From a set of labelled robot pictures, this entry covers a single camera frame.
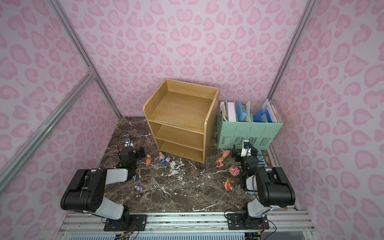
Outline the pink ice cream cone toy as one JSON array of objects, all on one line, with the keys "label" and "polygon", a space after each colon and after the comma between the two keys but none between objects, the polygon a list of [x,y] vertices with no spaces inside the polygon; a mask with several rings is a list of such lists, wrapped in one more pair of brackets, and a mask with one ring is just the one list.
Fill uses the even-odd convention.
[{"label": "pink ice cream cone toy", "polygon": [[230,150],[225,150],[223,153],[222,153],[222,156],[219,158],[219,161],[220,162],[223,162],[229,155],[230,155],[231,151]]}]

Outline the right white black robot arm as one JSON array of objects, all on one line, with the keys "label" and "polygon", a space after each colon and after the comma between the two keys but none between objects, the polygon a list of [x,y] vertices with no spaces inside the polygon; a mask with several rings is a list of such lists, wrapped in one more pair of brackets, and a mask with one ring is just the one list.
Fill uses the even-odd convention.
[{"label": "right white black robot arm", "polygon": [[240,157],[240,163],[241,188],[256,194],[244,207],[244,220],[261,220],[271,211],[295,204],[294,189],[281,167],[260,167],[259,159],[249,154]]}]

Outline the blue pink pig figure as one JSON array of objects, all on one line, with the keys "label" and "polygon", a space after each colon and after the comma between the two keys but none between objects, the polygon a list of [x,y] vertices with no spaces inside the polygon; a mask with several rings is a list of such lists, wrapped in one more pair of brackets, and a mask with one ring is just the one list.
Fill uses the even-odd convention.
[{"label": "blue pink pig figure", "polygon": [[158,157],[158,160],[160,163],[162,163],[163,165],[168,165],[169,162],[171,161],[171,159],[169,157],[166,157],[163,152],[159,152],[159,157]]}]

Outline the sprinkled ice cream cone toy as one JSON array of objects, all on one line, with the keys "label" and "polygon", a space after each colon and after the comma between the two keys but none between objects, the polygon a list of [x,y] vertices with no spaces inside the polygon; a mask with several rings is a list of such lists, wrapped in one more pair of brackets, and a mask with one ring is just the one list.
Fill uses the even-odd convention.
[{"label": "sprinkled ice cream cone toy", "polygon": [[146,156],[146,166],[149,167],[152,163],[153,159],[150,155]]}]

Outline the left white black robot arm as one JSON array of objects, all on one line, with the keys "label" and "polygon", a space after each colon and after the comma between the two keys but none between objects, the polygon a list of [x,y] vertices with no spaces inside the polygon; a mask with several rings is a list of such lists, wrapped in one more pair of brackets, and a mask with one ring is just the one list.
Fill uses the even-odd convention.
[{"label": "left white black robot arm", "polygon": [[119,153],[119,168],[77,170],[62,196],[61,208],[129,223],[129,208],[105,197],[105,187],[131,181],[136,175],[137,162],[145,156],[144,148],[136,150],[132,146],[126,146]]}]

